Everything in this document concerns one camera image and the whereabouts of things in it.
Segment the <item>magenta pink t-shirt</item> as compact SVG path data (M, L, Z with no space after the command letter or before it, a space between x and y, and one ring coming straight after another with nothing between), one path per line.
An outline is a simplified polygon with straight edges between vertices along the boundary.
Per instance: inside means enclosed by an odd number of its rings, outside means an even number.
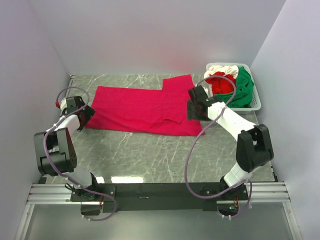
M162 89L99 86L91 107L95 114L86 125L91 129L166 136L197 136L198 120L187 119L188 91L192 76L182 75L162 81Z

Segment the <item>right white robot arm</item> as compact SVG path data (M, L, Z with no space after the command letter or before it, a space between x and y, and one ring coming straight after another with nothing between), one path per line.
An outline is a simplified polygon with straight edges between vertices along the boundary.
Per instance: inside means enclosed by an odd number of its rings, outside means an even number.
M236 162L220 180L219 193L226 200L237 194L237 187L247 182L253 172L274 158L269 129L255 124L230 109L218 97L209 97L202 86L188 91L187 119L217 123L236 140Z

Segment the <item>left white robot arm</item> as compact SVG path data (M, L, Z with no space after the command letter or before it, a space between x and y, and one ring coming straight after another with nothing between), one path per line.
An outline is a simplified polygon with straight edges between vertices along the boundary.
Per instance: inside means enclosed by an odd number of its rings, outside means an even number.
M38 171L43 176L59 175L47 158L46 152L48 152L56 168L66 175L68 180L73 179L77 182L74 186L67 184L66 187L79 196L83 195L88 201L94 201L100 195L100 188L95 176L77 164L77 155L71 135L84 128L95 114L95 110L86 105L80 96L63 98L57 105L62 110L59 118L61 124L48 134L47 150L43 145L47 132L39 132L33 136Z

